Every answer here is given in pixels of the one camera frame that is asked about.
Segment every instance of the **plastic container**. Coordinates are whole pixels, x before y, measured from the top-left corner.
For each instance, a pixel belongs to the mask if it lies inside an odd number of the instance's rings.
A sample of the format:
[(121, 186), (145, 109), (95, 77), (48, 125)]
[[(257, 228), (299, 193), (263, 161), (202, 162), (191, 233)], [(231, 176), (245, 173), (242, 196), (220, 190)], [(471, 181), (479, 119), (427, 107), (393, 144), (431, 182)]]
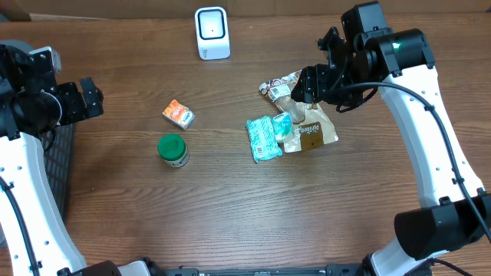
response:
[(162, 137), (157, 146), (160, 157), (167, 165), (179, 168), (187, 164), (189, 153), (183, 138), (177, 134), (167, 134)]

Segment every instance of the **white electronic device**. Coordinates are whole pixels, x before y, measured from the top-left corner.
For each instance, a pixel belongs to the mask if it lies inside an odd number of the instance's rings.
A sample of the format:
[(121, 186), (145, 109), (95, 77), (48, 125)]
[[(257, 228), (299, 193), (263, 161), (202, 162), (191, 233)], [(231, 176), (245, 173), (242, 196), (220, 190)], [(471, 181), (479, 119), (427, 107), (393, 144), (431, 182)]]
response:
[(221, 7), (200, 8), (194, 14), (199, 56), (216, 60), (230, 56), (227, 13)]

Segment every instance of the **orange and white snack packet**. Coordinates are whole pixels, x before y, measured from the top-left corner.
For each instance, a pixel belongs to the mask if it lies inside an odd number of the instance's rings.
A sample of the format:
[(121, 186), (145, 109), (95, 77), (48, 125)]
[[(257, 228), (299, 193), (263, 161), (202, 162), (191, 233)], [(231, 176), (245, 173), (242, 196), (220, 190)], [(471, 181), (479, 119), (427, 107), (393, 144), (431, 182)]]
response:
[(162, 114), (165, 118), (169, 119), (183, 130), (189, 127), (195, 117), (194, 113), (189, 110), (189, 108), (178, 103), (177, 100), (172, 100)]

